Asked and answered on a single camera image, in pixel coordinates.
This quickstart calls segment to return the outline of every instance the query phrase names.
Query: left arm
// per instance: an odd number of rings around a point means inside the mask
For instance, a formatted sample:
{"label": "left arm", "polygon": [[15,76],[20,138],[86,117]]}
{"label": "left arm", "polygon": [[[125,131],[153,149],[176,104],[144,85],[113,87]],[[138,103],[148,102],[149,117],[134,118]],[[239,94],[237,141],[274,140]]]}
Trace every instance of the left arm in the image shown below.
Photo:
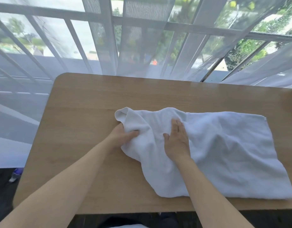
{"label": "left arm", "polygon": [[0,222],[0,228],[66,228],[107,154],[138,134],[138,131],[125,133],[120,123],[104,141],[25,199]]}

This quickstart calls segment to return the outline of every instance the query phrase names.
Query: wooden table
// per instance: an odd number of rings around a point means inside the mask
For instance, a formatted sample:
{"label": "wooden table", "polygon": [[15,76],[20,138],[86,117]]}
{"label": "wooden table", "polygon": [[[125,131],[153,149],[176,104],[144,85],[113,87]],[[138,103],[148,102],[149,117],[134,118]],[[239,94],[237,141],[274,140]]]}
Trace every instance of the wooden table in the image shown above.
{"label": "wooden table", "polygon": [[[65,73],[53,85],[14,205],[102,141],[117,125],[114,112],[126,106],[264,115],[292,182],[292,89]],[[230,201],[239,210],[292,208],[292,200]],[[188,197],[156,195],[140,163],[120,150],[107,157],[78,213],[192,210]]]}

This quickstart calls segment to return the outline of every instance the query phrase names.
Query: white towel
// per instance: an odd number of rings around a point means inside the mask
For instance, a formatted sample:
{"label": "white towel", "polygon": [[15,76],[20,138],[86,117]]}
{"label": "white towel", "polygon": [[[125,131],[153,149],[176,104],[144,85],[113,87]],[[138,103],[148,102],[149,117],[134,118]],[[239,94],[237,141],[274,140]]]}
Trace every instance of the white towel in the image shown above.
{"label": "white towel", "polygon": [[179,118],[189,137],[190,155],[199,169],[226,197],[288,199],[292,185],[277,159],[266,118],[235,112],[185,113],[175,108],[156,112],[128,107],[115,112],[126,132],[140,135],[122,146],[141,162],[143,174],[162,197],[188,196],[175,164],[164,151],[163,133]]}

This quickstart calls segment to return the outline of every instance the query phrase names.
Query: table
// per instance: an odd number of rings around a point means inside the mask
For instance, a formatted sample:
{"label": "table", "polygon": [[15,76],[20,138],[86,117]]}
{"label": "table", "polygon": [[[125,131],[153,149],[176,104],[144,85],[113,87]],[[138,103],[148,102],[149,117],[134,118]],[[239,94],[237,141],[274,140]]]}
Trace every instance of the table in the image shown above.
{"label": "table", "polygon": [[[264,115],[292,182],[292,89],[65,73],[53,85],[14,205],[102,141],[123,107]],[[229,200],[239,210],[292,208],[292,200]],[[140,163],[120,150],[105,160],[78,214],[193,210],[188,197],[156,195]]]}

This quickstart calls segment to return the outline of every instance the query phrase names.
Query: right arm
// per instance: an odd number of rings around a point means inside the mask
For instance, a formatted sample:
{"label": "right arm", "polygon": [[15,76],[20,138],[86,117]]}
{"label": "right arm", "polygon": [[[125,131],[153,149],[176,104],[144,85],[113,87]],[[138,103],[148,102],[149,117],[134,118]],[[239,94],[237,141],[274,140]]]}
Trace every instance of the right arm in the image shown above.
{"label": "right arm", "polygon": [[183,123],[175,119],[171,123],[171,134],[163,134],[165,152],[178,167],[202,226],[252,228],[190,158],[189,140]]}

